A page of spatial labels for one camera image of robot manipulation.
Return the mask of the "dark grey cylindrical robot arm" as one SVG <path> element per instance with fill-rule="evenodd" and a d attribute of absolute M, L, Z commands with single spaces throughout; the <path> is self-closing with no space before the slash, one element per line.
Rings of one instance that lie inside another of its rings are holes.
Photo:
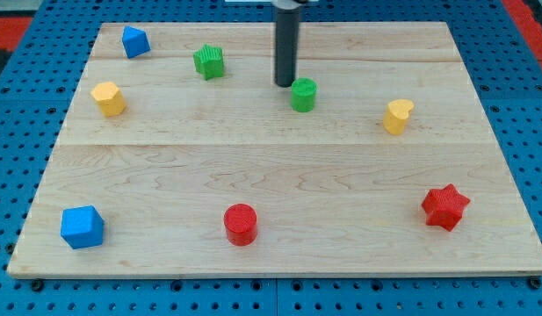
<path fill-rule="evenodd" d="M 296 78 L 300 13 L 307 0 L 272 0 L 275 9 L 274 82 L 290 87 Z"/>

